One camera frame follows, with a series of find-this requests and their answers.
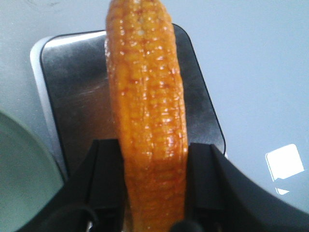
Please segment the left gripper black right claw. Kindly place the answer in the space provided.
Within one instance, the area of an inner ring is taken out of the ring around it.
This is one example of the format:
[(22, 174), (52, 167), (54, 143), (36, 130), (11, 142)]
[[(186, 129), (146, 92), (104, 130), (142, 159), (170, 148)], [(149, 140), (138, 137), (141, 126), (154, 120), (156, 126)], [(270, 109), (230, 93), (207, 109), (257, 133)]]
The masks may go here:
[(268, 193), (215, 145), (192, 143), (185, 217), (204, 232), (307, 232), (309, 215)]

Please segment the left gripper black left claw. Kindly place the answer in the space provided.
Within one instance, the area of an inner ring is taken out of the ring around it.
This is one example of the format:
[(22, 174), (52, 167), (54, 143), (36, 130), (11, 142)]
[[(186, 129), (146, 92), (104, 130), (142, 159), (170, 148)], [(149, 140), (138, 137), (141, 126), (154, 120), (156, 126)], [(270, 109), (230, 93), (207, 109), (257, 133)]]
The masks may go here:
[(123, 159), (116, 139), (94, 140), (83, 163), (21, 232), (120, 232)]

